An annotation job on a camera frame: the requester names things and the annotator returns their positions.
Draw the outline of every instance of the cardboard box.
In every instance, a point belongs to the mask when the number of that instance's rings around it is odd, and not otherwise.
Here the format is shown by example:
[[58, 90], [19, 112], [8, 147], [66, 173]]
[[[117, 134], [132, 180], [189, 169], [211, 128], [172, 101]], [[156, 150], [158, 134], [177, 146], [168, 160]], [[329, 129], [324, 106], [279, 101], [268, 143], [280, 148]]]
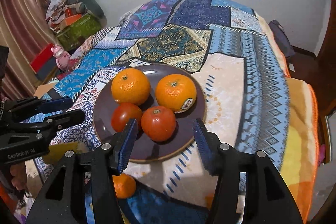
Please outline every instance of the cardboard box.
[[66, 8], [64, 11], [65, 17], [75, 16], [78, 13], [76, 12], [76, 8]]
[[67, 17], [65, 19], [63, 19], [61, 21], [61, 23], [59, 23], [59, 29], [62, 31], [64, 30], [66, 27], [68, 27], [69, 25], [71, 25], [72, 23], [76, 22], [77, 20], [79, 20], [82, 17], [81, 14], [78, 15], [74, 15], [74, 16], [70, 16]]
[[39, 85], [34, 93], [34, 96], [37, 96], [40, 99], [44, 94], [46, 94], [49, 90], [51, 90], [55, 85], [56, 83]]

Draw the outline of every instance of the orange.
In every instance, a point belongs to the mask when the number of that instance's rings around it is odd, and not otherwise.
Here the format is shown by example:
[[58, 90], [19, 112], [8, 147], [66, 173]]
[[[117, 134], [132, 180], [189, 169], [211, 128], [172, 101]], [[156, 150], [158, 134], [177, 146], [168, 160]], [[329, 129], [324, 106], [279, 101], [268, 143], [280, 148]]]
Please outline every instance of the orange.
[[130, 198], [137, 188], [135, 179], [122, 173], [119, 176], [112, 176], [117, 198]]
[[174, 113], [188, 110], [196, 100], [196, 86], [185, 75], [174, 74], [163, 77], [156, 86], [155, 97], [160, 106]]
[[138, 69], [122, 70], [112, 81], [111, 92], [117, 103], [143, 104], [151, 91], [147, 76]]

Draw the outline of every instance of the bed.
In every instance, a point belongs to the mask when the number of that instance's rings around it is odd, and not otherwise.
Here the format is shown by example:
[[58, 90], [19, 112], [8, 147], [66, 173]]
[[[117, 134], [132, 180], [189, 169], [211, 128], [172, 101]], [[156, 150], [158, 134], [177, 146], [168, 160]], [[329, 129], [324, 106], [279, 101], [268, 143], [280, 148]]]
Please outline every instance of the bed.
[[[191, 73], [203, 88], [207, 129], [240, 151], [264, 150], [305, 223], [318, 160], [316, 99], [307, 83], [290, 78], [272, 31], [253, 9], [230, 0], [152, 0], [126, 13], [117, 27], [88, 38], [72, 59], [73, 71], [53, 92], [73, 98], [71, 109], [83, 109], [86, 119], [59, 131], [52, 144], [81, 141], [96, 148], [101, 143], [93, 108], [102, 88], [127, 67], [176, 66]], [[31, 121], [44, 117], [40, 114]], [[46, 180], [52, 166], [41, 158], [34, 162]], [[125, 173], [137, 179], [135, 195], [120, 201], [130, 223], [206, 220], [206, 197], [214, 192], [217, 178], [204, 170], [195, 142], [162, 162], [130, 162]], [[244, 190], [241, 174], [241, 216]]]

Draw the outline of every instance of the clutter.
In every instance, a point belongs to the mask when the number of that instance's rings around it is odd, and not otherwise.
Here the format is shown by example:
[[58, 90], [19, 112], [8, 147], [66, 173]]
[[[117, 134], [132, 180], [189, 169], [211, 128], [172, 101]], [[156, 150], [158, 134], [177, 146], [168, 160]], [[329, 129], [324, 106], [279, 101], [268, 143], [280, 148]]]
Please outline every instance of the clutter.
[[86, 11], [86, 7], [85, 7], [83, 2], [70, 4], [70, 5], [68, 5], [68, 7], [71, 8], [71, 9], [76, 9], [77, 14], [83, 14]]
[[48, 22], [48, 25], [51, 24], [50, 27], [53, 25], [57, 26], [63, 19], [65, 19], [66, 16], [65, 14], [61, 14], [62, 12], [63, 11], [58, 11], [58, 13], [52, 17], [52, 20]]
[[56, 37], [64, 50], [69, 52], [82, 45], [88, 37], [94, 35], [100, 29], [101, 25], [98, 20], [86, 13], [70, 26], [58, 32]]
[[45, 14], [45, 20], [48, 21], [49, 18], [53, 16], [58, 7], [63, 6], [65, 0], [52, 0], [49, 4], [47, 13]]
[[83, 2], [87, 8], [87, 10], [91, 11], [91, 14], [95, 15], [98, 18], [104, 17], [104, 12], [96, 2], [96, 0], [67, 0], [67, 5], [76, 4]]
[[70, 16], [74, 16], [77, 14], [76, 12], [76, 8], [66, 8], [64, 11], [65, 17], [70, 17]]
[[70, 54], [66, 52], [61, 46], [55, 45], [51, 48], [53, 56], [56, 58], [57, 67], [61, 70], [66, 70], [70, 60]]
[[70, 26], [72, 23], [74, 23], [75, 21], [77, 21], [78, 19], [80, 19], [81, 17], [82, 17], [81, 14], [66, 17], [65, 19], [63, 19], [63, 20], [59, 23], [58, 27], [59, 27], [59, 29], [62, 31], [62, 30], [64, 30], [66, 27]]

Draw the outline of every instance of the purple plate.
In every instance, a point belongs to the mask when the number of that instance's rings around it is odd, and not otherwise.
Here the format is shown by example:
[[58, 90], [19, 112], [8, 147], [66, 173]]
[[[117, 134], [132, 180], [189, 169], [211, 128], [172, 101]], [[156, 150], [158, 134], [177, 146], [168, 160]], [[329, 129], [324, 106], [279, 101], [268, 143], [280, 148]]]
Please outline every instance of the purple plate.
[[[151, 94], [140, 108], [142, 111], [157, 106], [155, 88], [157, 83], [165, 76], [174, 73], [188, 76], [195, 83], [197, 98], [194, 105], [183, 113], [176, 114], [176, 130], [173, 136], [162, 143], [152, 141], [146, 134], [139, 133], [135, 141], [130, 161], [146, 163], [154, 160], [166, 160], [184, 150], [193, 140], [193, 122], [196, 118], [205, 116], [205, 98], [199, 83], [186, 71], [164, 64], [151, 64], [136, 67], [143, 71], [151, 83]], [[100, 92], [93, 110], [93, 125], [98, 138], [102, 143], [110, 141], [115, 134], [111, 126], [111, 116], [118, 104], [114, 101], [111, 93], [110, 81]]]

